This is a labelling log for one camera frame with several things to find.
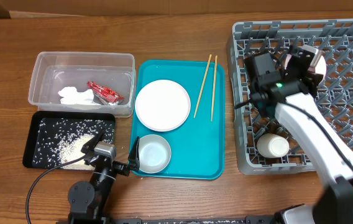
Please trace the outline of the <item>white rice pile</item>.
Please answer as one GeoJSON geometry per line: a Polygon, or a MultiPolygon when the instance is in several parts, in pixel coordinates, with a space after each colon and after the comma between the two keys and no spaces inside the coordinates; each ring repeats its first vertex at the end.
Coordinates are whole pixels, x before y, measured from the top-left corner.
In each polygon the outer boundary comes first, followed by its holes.
{"type": "Polygon", "coordinates": [[[90,139],[103,133],[103,141],[113,143],[115,123],[110,120],[44,118],[39,123],[32,167],[51,169],[78,159],[90,139]]]}

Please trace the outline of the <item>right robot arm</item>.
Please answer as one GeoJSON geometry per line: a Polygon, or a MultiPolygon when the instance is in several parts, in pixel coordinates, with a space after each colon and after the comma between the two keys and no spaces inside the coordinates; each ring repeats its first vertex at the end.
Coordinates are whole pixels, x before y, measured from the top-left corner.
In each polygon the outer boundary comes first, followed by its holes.
{"type": "Polygon", "coordinates": [[[353,151],[320,113],[314,98],[326,76],[323,51],[290,47],[286,57],[270,52],[244,60],[249,103],[262,117],[276,119],[313,164],[324,192],[315,205],[280,210],[273,223],[353,223],[353,151]]]}

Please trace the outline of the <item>red snack wrapper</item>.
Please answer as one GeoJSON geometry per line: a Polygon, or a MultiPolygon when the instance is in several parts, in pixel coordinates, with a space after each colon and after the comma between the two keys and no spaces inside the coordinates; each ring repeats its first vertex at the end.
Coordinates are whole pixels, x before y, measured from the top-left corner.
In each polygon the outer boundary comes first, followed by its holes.
{"type": "Polygon", "coordinates": [[[95,82],[87,82],[87,86],[104,105],[118,105],[124,100],[119,93],[106,86],[100,86],[95,82]]]}

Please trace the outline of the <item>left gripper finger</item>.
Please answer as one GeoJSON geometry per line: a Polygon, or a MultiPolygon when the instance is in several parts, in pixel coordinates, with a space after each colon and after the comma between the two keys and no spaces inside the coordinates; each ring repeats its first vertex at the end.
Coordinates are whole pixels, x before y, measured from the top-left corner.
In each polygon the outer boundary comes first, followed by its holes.
{"type": "Polygon", "coordinates": [[[140,137],[137,137],[131,148],[131,151],[128,157],[128,161],[129,161],[128,167],[130,170],[133,170],[133,171],[139,171],[140,169],[139,140],[140,140],[140,137]]]}
{"type": "Polygon", "coordinates": [[[81,148],[81,152],[82,153],[89,153],[91,151],[93,152],[98,142],[103,140],[103,135],[104,135],[104,131],[101,131],[100,133],[92,137],[89,141],[83,144],[83,147],[81,148]]]}

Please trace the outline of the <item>white round plate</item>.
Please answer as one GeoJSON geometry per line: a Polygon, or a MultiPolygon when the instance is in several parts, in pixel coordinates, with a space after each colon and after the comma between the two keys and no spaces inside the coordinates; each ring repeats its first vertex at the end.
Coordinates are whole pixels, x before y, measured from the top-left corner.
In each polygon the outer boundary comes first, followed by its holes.
{"type": "Polygon", "coordinates": [[[177,82],[155,80],[146,84],[135,102],[138,120],[152,131],[167,132],[179,128],[188,118],[191,100],[177,82]]]}

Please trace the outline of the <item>white tissue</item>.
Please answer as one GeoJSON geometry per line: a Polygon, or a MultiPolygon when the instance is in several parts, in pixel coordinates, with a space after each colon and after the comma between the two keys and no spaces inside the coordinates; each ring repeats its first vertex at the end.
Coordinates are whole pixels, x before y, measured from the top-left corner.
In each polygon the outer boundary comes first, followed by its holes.
{"type": "Polygon", "coordinates": [[[94,93],[91,89],[78,92],[73,86],[67,86],[58,92],[60,103],[64,105],[94,105],[94,93]]]}

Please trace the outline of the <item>white cup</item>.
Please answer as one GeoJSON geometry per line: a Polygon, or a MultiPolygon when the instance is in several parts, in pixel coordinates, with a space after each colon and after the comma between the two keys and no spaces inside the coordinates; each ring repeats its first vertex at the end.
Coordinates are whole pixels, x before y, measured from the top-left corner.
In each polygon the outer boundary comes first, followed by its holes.
{"type": "Polygon", "coordinates": [[[259,154],[266,158],[279,158],[288,154],[290,146],[288,141],[276,134],[267,133],[257,141],[259,154]]]}

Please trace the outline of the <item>grey metal bowl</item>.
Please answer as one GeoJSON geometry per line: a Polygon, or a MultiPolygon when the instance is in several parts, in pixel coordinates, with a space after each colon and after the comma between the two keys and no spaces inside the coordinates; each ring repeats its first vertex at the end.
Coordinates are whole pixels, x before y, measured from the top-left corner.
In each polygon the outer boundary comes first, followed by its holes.
{"type": "Polygon", "coordinates": [[[166,139],[149,134],[139,139],[139,160],[141,172],[155,174],[169,164],[172,151],[166,139]]]}

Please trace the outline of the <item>wooden chopstick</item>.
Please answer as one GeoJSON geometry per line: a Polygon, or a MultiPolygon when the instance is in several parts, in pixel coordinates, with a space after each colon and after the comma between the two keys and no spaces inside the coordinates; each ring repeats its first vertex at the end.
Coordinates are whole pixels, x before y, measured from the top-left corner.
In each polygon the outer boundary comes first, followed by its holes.
{"type": "Polygon", "coordinates": [[[200,101],[201,101],[201,96],[202,96],[204,85],[205,85],[205,82],[206,82],[206,77],[207,77],[209,66],[210,66],[210,63],[211,63],[211,58],[212,58],[212,54],[209,55],[208,61],[207,61],[207,64],[206,64],[206,69],[205,69],[205,72],[204,72],[204,76],[203,76],[202,83],[201,83],[201,88],[200,88],[198,99],[197,99],[197,102],[196,102],[194,118],[196,118],[196,115],[197,115],[197,112],[198,112],[199,104],[200,104],[200,101]]]}
{"type": "Polygon", "coordinates": [[[215,91],[216,91],[216,77],[217,77],[217,67],[218,67],[218,56],[215,55],[214,59],[214,71],[213,71],[213,90],[212,90],[212,100],[211,100],[211,122],[214,116],[214,101],[215,101],[215,91]]]}

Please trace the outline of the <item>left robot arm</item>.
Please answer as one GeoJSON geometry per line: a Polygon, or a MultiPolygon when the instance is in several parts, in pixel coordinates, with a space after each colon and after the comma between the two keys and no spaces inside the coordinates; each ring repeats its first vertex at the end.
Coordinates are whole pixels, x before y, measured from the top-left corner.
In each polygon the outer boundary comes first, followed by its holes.
{"type": "Polygon", "coordinates": [[[126,164],[116,160],[116,147],[104,142],[103,137],[101,132],[81,148],[85,164],[94,167],[94,171],[89,181],[77,182],[69,189],[68,223],[116,223],[104,212],[112,185],[117,176],[129,176],[140,168],[139,138],[135,139],[126,164]]]}

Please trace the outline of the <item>white shallow bowl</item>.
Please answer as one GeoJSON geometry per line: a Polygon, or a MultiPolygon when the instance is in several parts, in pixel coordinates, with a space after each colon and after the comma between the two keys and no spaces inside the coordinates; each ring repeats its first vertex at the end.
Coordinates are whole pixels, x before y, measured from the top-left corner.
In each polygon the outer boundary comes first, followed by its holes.
{"type": "Polygon", "coordinates": [[[326,76],[326,61],[318,49],[296,49],[287,53],[283,67],[285,75],[292,75],[293,72],[314,75],[319,81],[323,81],[326,76]]]}

